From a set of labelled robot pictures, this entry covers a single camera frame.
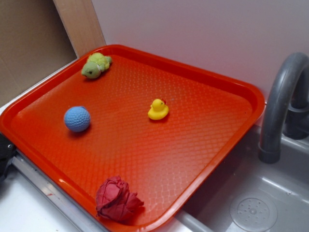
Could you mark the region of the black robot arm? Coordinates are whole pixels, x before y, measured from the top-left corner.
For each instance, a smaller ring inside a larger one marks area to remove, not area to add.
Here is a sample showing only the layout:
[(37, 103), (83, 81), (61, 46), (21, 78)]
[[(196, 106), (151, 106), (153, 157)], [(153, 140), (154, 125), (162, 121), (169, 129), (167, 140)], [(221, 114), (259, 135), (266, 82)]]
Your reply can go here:
[(8, 173), (8, 168), (12, 163), (12, 158), (15, 156), (15, 145), (6, 138), (2, 133), (0, 134), (0, 181), (3, 182)]

